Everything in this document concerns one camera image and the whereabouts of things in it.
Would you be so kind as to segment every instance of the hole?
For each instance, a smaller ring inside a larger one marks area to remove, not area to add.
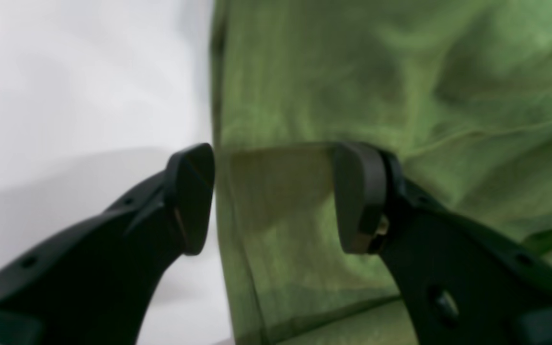
[[[460,310],[453,295],[440,287],[431,287],[427,292],[429,304],[440,322],[449,328],[456,327],[460,318]]]
[[[517,254],[517,261],[519,262],[519,264],[527,267],[531,267],[534,265],[534,261],[532,260],[532,258],[523,253]]]
[[[37,257],[28,257],[20,263],[23,268],[31,268],[37,264]]]

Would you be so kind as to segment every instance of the green cloth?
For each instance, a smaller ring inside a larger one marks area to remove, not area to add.
[[[321,142],[396,153],[453,212],[552,263],[552,0],[215,11],[217,217],[238,345],[416,343],[379,258],[340,249]]]

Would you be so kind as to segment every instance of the white backdrop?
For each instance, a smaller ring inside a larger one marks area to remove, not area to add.
[[[0,0],[0,267],[210,141],[211,0]],[[215,236],[140,345],[232,344]]]

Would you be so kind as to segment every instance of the black plastic part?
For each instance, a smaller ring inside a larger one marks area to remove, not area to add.
[[[0,345],[135,344],[162,273],[205,243],[213,176],[208,144],[180,151],[103,214],[0,270]]]
[[[346,143],[334,154],[342,248],[350,252],[342,234],[376,229],[380,217],[367,223],[360,216],[368,208],[389,219],[386,236],[369,253],[376,251],[396,280],[421,345],[552,344],[552,328],[535,328],[548,319],[541,311],[552,310],[552,267],[497,232],[447,212],[405,181],[390,153]],[[368,205],[365,196],[384,190],[381,209]]]

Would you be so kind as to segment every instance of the green fabric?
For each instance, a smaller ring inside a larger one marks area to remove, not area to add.
[[[416,343],[382,262],[340,250],[313,143],[393,151],[552,263],[552,0],[220,0],[212,68],[238,345]]]

